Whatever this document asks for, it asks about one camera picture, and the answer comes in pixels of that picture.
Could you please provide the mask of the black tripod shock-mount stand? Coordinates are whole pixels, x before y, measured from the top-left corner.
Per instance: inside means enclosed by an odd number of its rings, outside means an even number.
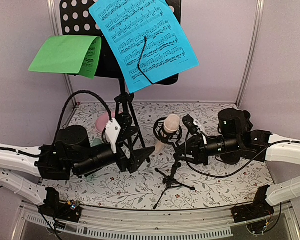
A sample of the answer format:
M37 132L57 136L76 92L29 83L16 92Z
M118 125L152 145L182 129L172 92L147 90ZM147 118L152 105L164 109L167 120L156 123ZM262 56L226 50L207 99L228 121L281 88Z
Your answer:
M166 119L166 118L167 117L161 117L161 118L159 118L154 123L153 134L156 137L157 141L158 141L158 139L160 139L159 133L161 132L161 128L163 127L164 119ZM172 136L173 135L183 135L183 130L182 130L182 127L181 127L181 122L180 122L179 129L175 133L173 133ZM173 146L169 144L169 137L168 137L168 141L166 142L165 146L170 146L171 149L174 150ZM172 163L171 169L169 171L169 174L166 174L163 170L161 170L161 169L159 169L157 167L155 168L155 172L158 173L158 174L160 174L163 177L162 184L165 185L165 188L164 188L163 192L161 193L161 195L160 195L158 201L156 202L156 204L152 207L153 210L157 209L157 207L159 206L159 204L160 204L163 196L165 195L165 193L168 190L177 189L177 188L187 188L187 189L189 189L191 191L195 191L196 190L196 188L194 186L189 186L189 185L186 185L184 183L181 183L181 182L179 182L175 178L175 175L176 175L178 169L182 166L181 161L175 162L175 160L174 160L174 154L171 155L171 157L169 158L169 160Z

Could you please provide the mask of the pink toy microphone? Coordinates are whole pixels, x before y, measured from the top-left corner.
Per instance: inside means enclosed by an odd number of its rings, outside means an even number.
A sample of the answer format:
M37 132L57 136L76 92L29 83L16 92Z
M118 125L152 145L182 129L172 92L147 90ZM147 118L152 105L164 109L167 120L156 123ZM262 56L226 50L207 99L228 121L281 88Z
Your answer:
M160 128L161 132L158 133L160 138L157 139L155 145L154 154L157 155L168 142L168 137L171 137L180 127L180 117L176 114L170 114L167 118L164 119L163 125Z

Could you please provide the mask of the teal toy microphone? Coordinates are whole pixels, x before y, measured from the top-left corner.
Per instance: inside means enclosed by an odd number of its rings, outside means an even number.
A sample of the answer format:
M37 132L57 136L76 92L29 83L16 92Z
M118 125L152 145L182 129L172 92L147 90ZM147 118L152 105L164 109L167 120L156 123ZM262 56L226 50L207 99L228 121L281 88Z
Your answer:
M95 146L99 146L99 145L101 145L101 144L103 144L104 142L102 141L102 139L101 138L95 138L93 141L92 141L92 143L91 143L91 147L95 147ZM88 176L86 176L85 178L86 178L86 180L88 181L88 182L91 182L92 181L92 179L93 179L93 177L94 177L94 172L93 173L91 173L91 174L89 174Z

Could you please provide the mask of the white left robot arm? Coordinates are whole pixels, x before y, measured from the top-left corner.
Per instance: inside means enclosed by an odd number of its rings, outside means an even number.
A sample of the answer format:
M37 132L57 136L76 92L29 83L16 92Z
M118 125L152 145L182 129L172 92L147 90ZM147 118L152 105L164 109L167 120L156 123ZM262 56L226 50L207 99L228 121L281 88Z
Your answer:
M57 132L51 145L17 147L0 143L0 187L5 187L53 216L64 213L60 194L52 187L36 185L13 171L54 181L68 181L71 174L88 177L116 164L121 172L136 172L155 151L155 147L129 148L126 156L122 147L126 140L140 131L128 122L111 118L105 126L106 142L91 146L88 132L81 125L71 125Z

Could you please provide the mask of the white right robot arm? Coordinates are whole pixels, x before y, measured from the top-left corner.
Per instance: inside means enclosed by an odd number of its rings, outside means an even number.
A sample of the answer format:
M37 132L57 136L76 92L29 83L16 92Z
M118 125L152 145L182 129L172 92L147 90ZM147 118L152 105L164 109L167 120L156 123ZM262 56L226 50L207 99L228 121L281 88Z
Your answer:
M175 148L173 155L176 171L180 161L187 164L208 165L208 158L220 156L221 161L228 165L237 164L241 158L249 160L240 169L224 176L209 175L191 169L210 178L228 178L235 175L253 161L282 162L300 165L300 140L291 139L265 130L252 130L251 114L246 110L227 108L218 113L218 136L206 136L199 123L186 115L182 122L192 135L186 136L185 143ZM259 218L268 210L282 202L300 197L300 176L291 180L259 187L248 213L252 218Z

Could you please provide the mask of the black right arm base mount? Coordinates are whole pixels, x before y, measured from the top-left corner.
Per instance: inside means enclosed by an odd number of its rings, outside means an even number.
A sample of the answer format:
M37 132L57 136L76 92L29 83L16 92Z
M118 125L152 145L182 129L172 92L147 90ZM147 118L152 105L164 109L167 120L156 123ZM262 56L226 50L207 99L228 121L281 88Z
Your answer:
M235 223L255 220L274 214L274 207L270 206L266 201L266 193L269 187L269 185L260 187L257 190L252 203L237 204L231 209L231 214Z

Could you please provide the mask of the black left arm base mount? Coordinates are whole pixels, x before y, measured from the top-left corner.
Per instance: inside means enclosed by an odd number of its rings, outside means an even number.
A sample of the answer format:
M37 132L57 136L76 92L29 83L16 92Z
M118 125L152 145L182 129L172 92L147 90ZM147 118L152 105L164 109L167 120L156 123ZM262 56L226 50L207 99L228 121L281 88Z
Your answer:
M52 187L46 187L46 198L43 205L39 206L39 212L54 220L64 220L79 223L82 210L81 203L75 200L60 201L60 194Z

